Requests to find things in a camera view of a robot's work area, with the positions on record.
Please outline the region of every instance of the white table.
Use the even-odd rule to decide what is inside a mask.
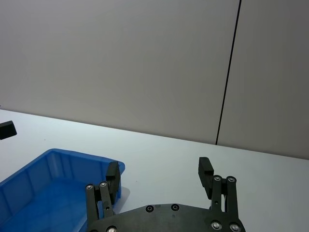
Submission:
[[[309,160],[189,142],[0,110],[17,135],[0,141],[0,181],[50,148],[105,156],[125,163],[117,211],[147,204],[209,208],[198,158],[215,174],[237,178],[239,218],[247,232],[308,231]]]

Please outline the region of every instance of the black object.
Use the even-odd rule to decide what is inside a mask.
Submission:
[[[108,213],[99,219],[95,192],[86,187],[88,232],[245,232],[238,218],[236,178],[223,179],[213,175],[208,158],[199,158],[198,174],[206,194],[211,199],[210,209],[181,204],[148,205],[118,215]],[[225,210],[221,210],[221,195],[225,196]],[[109,206],[108,194],[102,195],[103,210]]]
[[[17,135],[13,121],[0,124],[0,140]]]

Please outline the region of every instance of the blue bin rim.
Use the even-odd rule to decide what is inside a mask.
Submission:
[[[39,155],[37,158],[35,158],[34,160],[32,160],[30,163],[26,164],[24,167],[22,167],[21,169],[19,169],[18,171],[14,172],[12,175],[10,175],[9,177],[7,177],[6,179],[4,179],[3,181],[0,182],[0,188],[2,186],[4,186],[8,181],[12,180],[14,177],[16,177],[17,175],[19,175],[20,173],[22,173],[26,168],[30,167],[31,165],[33,165],[36,161],[40,160],[41,158],[43,158],[44,156],[48,155],[51,152],[57,152],[57,153],[61,153],[61,154],[67,154],[70,156],[75,156],[75,157],[80,157],[80,158],[85,158],[85,156],[87,156],[88,158],[91,157],[92,160],[96,160],[96,161],[101,161],[101,159],[108,159],[110,162],[112,161],[116,161],[114,159],[110,159],[107,157],[102,157],[102,156],[95,156],[95,155],[90,155],[87,153],[82,153],[82,152],[78,152],[78,151],[70,151],[70,150],[63,150],[63,149],[58,149],[58,148],[51,148],[48,149],[47,151],[45,151],[43,154]],[[120,174],[122,174],[126,168],[125,164],[121,161],[118,161],[119,163],[119,169],[120,169]]]

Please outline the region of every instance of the blue plastic bin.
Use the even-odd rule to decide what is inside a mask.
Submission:
[[[106,180],[112,161],[74,151],[46,151],[0,183],[0,232],[84,232],[85,186]],[[120,174],[125,170],[122,162],[119,169]]]

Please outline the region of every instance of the gray wall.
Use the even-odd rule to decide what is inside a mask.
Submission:
[[[309,159],[308,9],[242,2],[219,145]]]
[[[3,109],[215,143],[238,0],[2,0]]]
[[[214,144],[238,0],[2,0],[3,109]],[[309,159],[309,3],[242,2],[219,145]]]

